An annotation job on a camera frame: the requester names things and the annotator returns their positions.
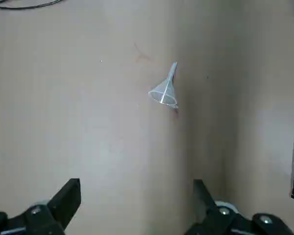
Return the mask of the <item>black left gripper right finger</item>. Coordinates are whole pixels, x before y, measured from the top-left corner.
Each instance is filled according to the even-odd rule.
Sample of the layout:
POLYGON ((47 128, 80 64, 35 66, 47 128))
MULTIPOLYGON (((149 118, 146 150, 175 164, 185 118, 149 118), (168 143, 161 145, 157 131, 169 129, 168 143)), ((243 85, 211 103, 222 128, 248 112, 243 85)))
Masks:
POLYGON ((186 235, 292 235, 293 231, 279 217, 256 213, 243 217, 228 205, 217 205, 201 179, 193 180, 196 222, 186 235))

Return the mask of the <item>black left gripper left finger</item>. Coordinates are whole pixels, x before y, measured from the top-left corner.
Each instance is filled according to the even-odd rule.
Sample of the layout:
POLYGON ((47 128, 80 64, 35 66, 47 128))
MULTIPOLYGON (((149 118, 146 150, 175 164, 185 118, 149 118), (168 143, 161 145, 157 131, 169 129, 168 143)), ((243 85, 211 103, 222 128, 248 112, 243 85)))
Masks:
POLYGON ((80 205, 80 179, 71 178, 46 203, 12 218, 0 211, 0 235, 64 235, 80 205))

